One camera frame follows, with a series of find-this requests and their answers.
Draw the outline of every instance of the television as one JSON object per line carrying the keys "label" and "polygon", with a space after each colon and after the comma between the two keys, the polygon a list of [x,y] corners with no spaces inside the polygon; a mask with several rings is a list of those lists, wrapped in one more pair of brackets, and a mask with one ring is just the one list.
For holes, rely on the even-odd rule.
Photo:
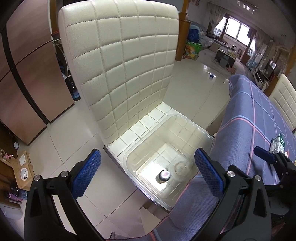
{"label": "television", "polygon": [[265,76],[269,78],[274,73],[275,68],[276,68],[276,63],[269,60],[265,67]]}

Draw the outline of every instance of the ceiling light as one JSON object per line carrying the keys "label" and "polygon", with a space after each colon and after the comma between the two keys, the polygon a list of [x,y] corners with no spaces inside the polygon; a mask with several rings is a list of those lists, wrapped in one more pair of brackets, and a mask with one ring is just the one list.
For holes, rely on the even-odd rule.
{"label": "ceiling light", "polygon": [[246,0],[237,0],[237,5],[248,10],[251,13],[254,13],[258,9],[256,6],[247,2]]}

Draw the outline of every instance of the metal screw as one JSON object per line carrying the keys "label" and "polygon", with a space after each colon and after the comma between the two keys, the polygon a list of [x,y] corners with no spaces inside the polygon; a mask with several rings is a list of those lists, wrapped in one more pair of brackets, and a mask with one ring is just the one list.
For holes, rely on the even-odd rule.
{"label": "metal screw", "polygon": [[69,172],[68,171],[63,171],[61,173],[61,177],[67,177],[69,175]]}
{"label": "metal screw", "polygon": [[257,181],[261,181],[262,178],[261,178],[259,175],[256,175],[256,176],[255,176],[255,179],[256,179]]}
{"label": "metal screw", "polygon": [[234,177],[234,176],[235,176],[235,173],[234,173],[233,171],[228,171],[228,172],[227,172],[227,175],[228,175],[229,177]]}
{"label": "metal screw", "polygon": [[40,180],[40,178],[41,178],[41,176],[40,176],[40,175],[36,175],[36,176],[34,176],[34,180],[35,180],[35,181],[39,181],[39,180]]}

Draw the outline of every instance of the colorful bag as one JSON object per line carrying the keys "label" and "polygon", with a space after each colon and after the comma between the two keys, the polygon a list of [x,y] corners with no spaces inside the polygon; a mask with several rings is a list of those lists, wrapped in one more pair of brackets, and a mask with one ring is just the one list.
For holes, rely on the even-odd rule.
{"label": "colorful bag", "polygon": [[201,44],[196,44],[187,40],[183,54],[184,58],[197,60],[201,48]]}

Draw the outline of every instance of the chair backrest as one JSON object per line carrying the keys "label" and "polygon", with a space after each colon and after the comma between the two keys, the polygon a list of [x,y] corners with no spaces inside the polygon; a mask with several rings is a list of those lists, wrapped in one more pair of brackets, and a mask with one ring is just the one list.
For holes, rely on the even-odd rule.
{"label": "chair backrest", "polygon": [[82,1],[62,7],[58,23],[73,80],[110,144],[163,100],[176,55],[177,9]]}
{"label": "chair backrest", "polygon": [[296,128],[296,90],[284,74],[280,76],[268,98],[293,131]]}

